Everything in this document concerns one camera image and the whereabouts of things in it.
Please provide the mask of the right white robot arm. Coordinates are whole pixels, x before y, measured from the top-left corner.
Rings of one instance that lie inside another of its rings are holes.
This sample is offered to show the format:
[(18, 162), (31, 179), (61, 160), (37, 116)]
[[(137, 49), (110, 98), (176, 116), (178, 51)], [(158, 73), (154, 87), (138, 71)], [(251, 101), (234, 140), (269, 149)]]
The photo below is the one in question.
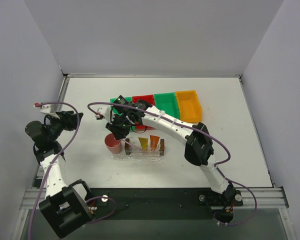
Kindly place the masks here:
[(119, 96), (113, 105), (100, 107), (98, 112), (107, 120), (106, 128), (116, 140), (126, 138), (135, 124), (155, 128), (176, 139), (185, 147), (184, 158), (201, 169), (211, 190), (226, 202), (235, 198), (233, 184), (217, 169), (216, 161), (210, 159), (214, 154), (213, 141), (205, 124), (183, 122), (147, 101), (133, 103), (123, 96)]

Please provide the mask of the white toothbrush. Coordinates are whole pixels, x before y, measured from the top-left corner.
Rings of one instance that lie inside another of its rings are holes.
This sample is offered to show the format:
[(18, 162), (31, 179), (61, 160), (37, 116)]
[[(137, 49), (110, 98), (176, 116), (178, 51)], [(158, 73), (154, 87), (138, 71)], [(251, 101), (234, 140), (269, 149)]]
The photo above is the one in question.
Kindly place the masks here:
[(125, 144), (131, 146), (132, 148), (136, 148), (136, 149), (138, 149), (138, 150), (140, 150), (140, 151), (143, 151), (143, 149), (142, 149), (141, 147), (139, 147), (139, 146), (137, 146), (137, 145), (135, 145), (135, 144), (132, 144), (131, 142), (129, 142), (129, 141), (127, 141), (127, 140), (122, 140), (122, 141), (123, 141)]

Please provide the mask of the orange toothpaste tube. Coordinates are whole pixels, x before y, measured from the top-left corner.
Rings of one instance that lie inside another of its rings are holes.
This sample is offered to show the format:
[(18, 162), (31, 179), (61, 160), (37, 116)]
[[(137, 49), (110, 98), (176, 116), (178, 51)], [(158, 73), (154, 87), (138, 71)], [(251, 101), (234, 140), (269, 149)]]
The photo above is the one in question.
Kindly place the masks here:
[(157, 149), (160, 137), (156, 135), (150, 135), (150, 149), (155, 151)]

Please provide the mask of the clear textured glass tray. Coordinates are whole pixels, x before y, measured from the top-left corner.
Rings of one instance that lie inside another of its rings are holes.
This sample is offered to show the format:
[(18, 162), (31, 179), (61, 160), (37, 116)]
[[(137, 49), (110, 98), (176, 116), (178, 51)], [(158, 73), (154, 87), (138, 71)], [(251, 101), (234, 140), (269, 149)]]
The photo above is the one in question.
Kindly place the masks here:
[[(141, 144), (140, 141), (138, 139), (138, 137), (131, 137), (128, 138), (130, 139), (130, 142), (138, 147), (141, 148)], [(123, 141), (121, 141), (121, 152), (118, 154), (113, 154), (110, 151), (109, 155), (117, 161), (137, 161), (137, 162), (158, 162), (160, 160), (162, 160), (166, 153), (166, 146), (165, 146), (165, 153), (164, 156), (160, 156), (160, 140), (158, 142), (158, 146), (156, 148), (156, 150), (151, 150), (150, 147), (150, 139), (148, 139), (148, 149), (147, 150), (139, 150), (137, 148), (131, 147), (131, 154), (130, 155), (126, 155), (125, 153), (125, 143)]]

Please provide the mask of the yellow toothpaste tube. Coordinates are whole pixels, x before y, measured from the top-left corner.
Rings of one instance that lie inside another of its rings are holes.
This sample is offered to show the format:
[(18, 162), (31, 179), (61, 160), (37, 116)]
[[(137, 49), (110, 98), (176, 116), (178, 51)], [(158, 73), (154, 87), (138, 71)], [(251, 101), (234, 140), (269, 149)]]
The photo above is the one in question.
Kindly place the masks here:
[(149, 139), (145, 138), (145, 137), (138, 137), (138, 140), (140, 142), (141, 149), (144, 150), (144, 151), (147, 151), (148, 150)]

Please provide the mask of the pink plastic cup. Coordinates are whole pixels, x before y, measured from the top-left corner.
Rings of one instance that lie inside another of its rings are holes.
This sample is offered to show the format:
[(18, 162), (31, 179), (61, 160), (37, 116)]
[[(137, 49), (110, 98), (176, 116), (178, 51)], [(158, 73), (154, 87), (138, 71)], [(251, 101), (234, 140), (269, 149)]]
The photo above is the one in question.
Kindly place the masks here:
[(112, 154), (119, 154), (122, 151), (122, 142), (116, 140), (113, 133), (110, 133), (105, 137), (104, 143)]

